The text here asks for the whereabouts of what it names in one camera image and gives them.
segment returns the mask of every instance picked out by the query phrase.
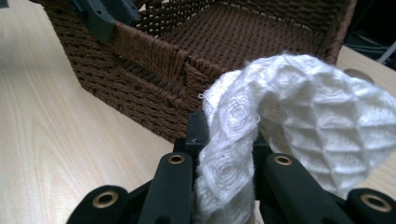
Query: white fabric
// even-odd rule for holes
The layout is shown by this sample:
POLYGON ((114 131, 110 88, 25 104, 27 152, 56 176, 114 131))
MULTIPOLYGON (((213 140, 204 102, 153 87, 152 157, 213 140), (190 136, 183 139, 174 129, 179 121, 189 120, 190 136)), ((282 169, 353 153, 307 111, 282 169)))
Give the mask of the white fabric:
POLYGON ((204 98, 210 141, 197 168, 197 223, 251 217, 258 130, 342 197, 396 148, 395 99, 308 55, 259 59, 224 74, 204 98))

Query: wicker basket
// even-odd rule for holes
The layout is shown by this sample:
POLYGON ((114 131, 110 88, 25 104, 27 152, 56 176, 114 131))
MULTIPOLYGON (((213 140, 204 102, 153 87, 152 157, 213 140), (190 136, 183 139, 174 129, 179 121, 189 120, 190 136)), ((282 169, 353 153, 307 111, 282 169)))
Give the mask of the wicker basket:
POLYGON ((284 50, 335 63, 356 0, 135 1, 136 28, 93 38, 64 0, 41 0, 81 86, 172 141, 222 73, 284 50))

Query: quilted fabric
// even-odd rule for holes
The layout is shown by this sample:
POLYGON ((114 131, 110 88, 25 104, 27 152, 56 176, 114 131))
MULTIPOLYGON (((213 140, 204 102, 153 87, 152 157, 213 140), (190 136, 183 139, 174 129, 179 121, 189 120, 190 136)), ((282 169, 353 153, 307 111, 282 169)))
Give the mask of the quilted fabric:
POLYGON ((206 217, 249 217, 250 206, 233 198, 252 198, 249 154, 258 131, 341 197, 396 148, 395 99, 308 55, 259 59, 224 74, 203 98, 210 141, 196 195, 206 217))

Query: light wood surface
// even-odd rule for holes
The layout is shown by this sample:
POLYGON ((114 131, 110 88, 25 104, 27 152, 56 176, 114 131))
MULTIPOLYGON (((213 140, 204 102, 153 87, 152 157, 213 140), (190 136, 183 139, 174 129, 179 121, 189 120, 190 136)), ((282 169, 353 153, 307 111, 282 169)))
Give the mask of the light wood surface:
MULTIPOLYGON (((0 9, 0 223, 65 223, 92 189, 132 190, 172 145, 84 91, 40 5, 0 9)), ((393 95, 396 73, 343 48, 393 95)), ((360 184, 396 198, 396 155, 360 184)))

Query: black clip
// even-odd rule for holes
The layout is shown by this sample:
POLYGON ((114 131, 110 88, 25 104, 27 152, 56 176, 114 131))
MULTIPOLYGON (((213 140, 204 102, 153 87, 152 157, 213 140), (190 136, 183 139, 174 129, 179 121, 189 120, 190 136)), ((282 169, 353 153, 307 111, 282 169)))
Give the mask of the black clip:
POLYGON ((132 0, 71 0, 90 33, 106 43, 115 27, 115 20, 136 26, 139 12, 132 0))

